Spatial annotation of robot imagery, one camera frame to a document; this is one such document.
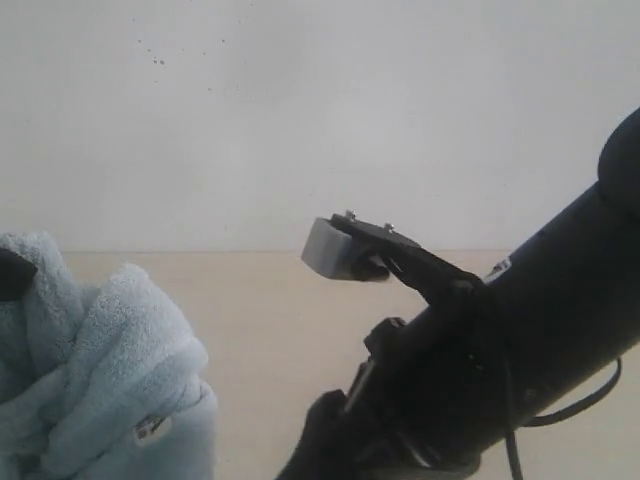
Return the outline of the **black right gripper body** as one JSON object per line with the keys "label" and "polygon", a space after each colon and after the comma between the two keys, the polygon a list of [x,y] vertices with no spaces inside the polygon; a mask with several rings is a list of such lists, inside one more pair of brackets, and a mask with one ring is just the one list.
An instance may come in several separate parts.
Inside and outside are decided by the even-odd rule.
{"label": "black right gripper body", "polygon": [[362,479],[467,479],[510,434],[510,365],[487,285],[455,281],[410,322],[382,320],[344,408]]}

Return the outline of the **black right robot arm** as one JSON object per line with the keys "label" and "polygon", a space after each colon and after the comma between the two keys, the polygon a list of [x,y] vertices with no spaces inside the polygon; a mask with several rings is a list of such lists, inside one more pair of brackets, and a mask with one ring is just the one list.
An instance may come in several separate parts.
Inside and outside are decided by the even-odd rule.
{"label": "black right robot arm", "polygon": [[639,341],[639,116],[612,132],[596,182],[485,276],[351,212],[317,218],[303,262],[331,280],[396,278],[426,308],[365,338],[347,390],[309,408],[284,479],[466,479],[515,434],[601,401],[550,406]]}

